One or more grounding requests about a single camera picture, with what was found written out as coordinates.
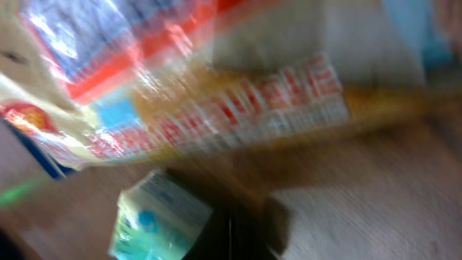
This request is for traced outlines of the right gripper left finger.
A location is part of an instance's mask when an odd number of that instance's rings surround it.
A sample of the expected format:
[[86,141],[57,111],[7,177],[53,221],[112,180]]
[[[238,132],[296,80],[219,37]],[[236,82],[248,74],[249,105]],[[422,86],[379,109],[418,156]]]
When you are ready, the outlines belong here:
[[229,223],[229,212],[216,208],[183,260],[229,259]]

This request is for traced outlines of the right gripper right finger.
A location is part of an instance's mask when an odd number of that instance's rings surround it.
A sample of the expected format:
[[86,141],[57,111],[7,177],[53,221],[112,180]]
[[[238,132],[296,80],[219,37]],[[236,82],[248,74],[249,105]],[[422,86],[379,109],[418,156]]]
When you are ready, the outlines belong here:
[[241,208],[230,218],[232,260],[277,260],[289,243],[290,214],[279,201],[267,198],[260,210]]

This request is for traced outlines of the teal tissue pack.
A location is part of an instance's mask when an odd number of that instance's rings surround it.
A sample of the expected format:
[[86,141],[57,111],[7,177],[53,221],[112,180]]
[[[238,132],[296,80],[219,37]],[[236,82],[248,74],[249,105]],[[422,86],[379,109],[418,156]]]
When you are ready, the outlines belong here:
[[154,169],[120,193],[108,254],[118,260],[181,260],[211,214],[165,168]]

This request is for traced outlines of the cream blue snack bag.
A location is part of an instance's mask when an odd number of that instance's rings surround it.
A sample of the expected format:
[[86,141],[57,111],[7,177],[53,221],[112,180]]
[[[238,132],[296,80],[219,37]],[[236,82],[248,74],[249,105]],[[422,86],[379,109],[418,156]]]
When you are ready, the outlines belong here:
[[421,92],[346,89],[323,54],[215,69],[249,1],[3,1],[1,118],[52,178],[89,166],[270,150],[426,111]]

